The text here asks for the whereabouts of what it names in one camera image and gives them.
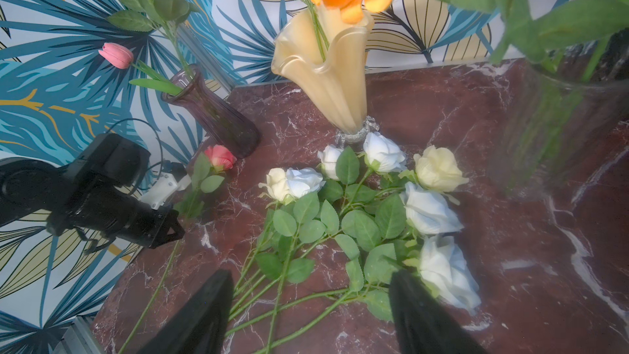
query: marble surface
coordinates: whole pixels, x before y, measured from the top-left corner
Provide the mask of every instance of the marble surface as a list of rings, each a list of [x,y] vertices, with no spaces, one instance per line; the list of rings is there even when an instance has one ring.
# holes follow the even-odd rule
[[[478,63],[367,76],[369,114],[381,132],[412,156],[428,145],[455,152],[470,183],[453,209],[465,229],[456,234],[483,303],[471,316],[447,307],[492,354],[629,352],[629,122],[602,140],[566,187],[541,202],[501,196],[485,175],[517,93],[522,63]],[[259,127],[258,149],[239,161],[228,186],[206,200],[212,208],[187,223],[181,254],[127,353],[156,334],[217,268],[234,276],[261,230],[266,200],[258,183],[273,167],[313,167],[334,129],[292,83],[237,89],[229,100]],[[129,264],[92,330],[107,353],[120,349],[164,271],[173,245],[143,250]],[[333,241],[313,252],[315,272],[284,300],[348,284],[345,255]],[[238,321],[272,308],[264,296]],[[316,299],[279,316],[278,337],[309,322],[331,302]],[[263,347],[268,321],[228,338],[225,354]],[[276,353],[397,353],[392,323],[364,304],[345,305]]]

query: pink rose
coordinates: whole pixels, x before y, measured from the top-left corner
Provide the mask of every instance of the pink rose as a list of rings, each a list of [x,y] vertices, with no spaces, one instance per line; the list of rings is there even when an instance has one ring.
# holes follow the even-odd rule
[[[204,153],[209,162],[219,171],[232,168],[236,161],[232,152],[223,145],[209,146]]]
[[[133,62],[133,52],[116,43],[105,43],[103,50],[98,51],[99,54],[114,67],[125,69],[131,66]]]

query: vase rim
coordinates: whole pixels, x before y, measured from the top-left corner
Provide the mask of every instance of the vase rim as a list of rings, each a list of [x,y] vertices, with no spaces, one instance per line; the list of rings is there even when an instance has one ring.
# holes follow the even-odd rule
[[[371,30],[369,28],[369,26],[371,25],[373,28],[373,17],[371,16],[371,14],[369,14],[368,12],[366,12],[365,10],[362,11],[364,14],[363,19],[357,23],[356,25],[352,25],[349,28],[343,29],[342,31],[340,31],[337,35],[334,36],[334,38],[332,39],[332,41],[330,41],[330,47],[332,47],[332,45],[336,45],[338,43],[338,40],[340,40],[342,37],[351,34],[351,33],[357,33],[357,32],[367,32],[369,33]],[[284,28],[287,28],[287,26],[295,19],[295,17],[293,17],[290,21],[288,21],[288,23],[284,26]],[[279,34],[277,35],[277,37],[275,38],[275,40],[273,41],[273,44],[275,46],[277,46],[277,40],[281,37],[282,32],[280,31]],[[288,63],[294,61],[294,60],[302,60],[305,63],[309,64],[312,68],[313,71],[322,71],[328,67],[331,66],[330,64],[330,55],[326,55],[326,59],[320,64],[320,65],[316,65],[314,64],[311,60],[305,59],[302,55],[299,54],[292,54],[292,55],[288,55],[287,57],[285,57],[281,64],[279,64],[279,66],[277,65],[277,60],[275,58],[275,54],[273,55],[273,59],[271,60],[271,70],[273,70],[274,68],[276,69],[281,69],[283,67],[285,67]]]
[[[544,78],[548,78],[551,81],[556,82],[556,83],[562,83],[563,85],[569,86],[569,87],[580,87],[580,88],[587,88],[590,90],[597,90],[597,89],[605,89],[609,87],[617,87],[624,83],[629,85],[629,78],[625,78],[624,80],[609,80],[609,81],[598,81],[598,82],[582,82],[582,81],[577,81],[577,80],[566,80],[562,78],[561,75],[553,74],[550,71],[546,70],[541,65],[536,65],[529,61],[526,61],[526,62],[533,69],[533,71],[538,73],[540,76],[543,76]]]
[[[169,104],[174,103],[177,100],[186,96],[188,93],[190,93],[194,89],[194,84],[198,81],[198,78],[202,78],[202,74],[201,74],[199,66],[196,63],[190,64],[188,65],[188,67],[190,67],[190,70],[194,72],[194,78],[192,79],[192,81],[190,81],[188,85],[182,91],[180,91],[177,95],[170,95],[168,93],[162,92],[163,101]],[[184,72],[185,72],[185,69],[179,70],[175,75],[170,77],[170,82],[172,82],[173,79],[175,79],[178,75],[183,75]]]

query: tropical leaf wallpaper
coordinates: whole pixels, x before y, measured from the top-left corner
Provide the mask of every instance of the tropical leaf wallpaper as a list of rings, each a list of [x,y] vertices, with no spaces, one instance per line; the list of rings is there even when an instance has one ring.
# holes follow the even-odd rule
[[[279,79],[271,72],[274,39],[304,8],[300,1],[190,1],[201,12],[187,26],[225,75],[238,85]],[[538,17],[568,0],[530,1]],[[0,0],[0,158],[64,165],[97,134],[134,117],[155,127],[166,159],[189,161],[204,138],[201,126],[155,91],[129,85],[136,70],[116,69],[98,55],[103,43],[115,42],[167,75],[178,70],[172,46],[158,32],[128,32],[107,22],[122,9],[117,0]],[[374,15],[367,67],[482,59],[504,31],[496,15],[438,0],[394,0]],[[207,79],[212,91],[227,94],[210,74]],[[159,161],[159,143],[148,126],[124,122],[115,131],[148,148],[151,163]],[[51,352],[76,315],[99,309],[139,250],[117,240],[84,255],[86,243],[75,231],[58,238],[45,231],[47,216],[41,210],[0,227],[0,353]],[[87,236],[105,242],[97,232]]]

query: yellow glass vase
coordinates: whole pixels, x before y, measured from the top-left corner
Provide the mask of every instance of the yellow glass vase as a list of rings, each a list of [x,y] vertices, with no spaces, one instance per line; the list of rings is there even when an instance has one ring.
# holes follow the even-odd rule
[[[271,70],[295,82],[321,113],[347,134],[357,134],[367,117],[365,47],[373,19],[345,24],[338,9],[319,7],[319,22],[330,42],[323,61],[308,9],[299,12],[276,39]]]

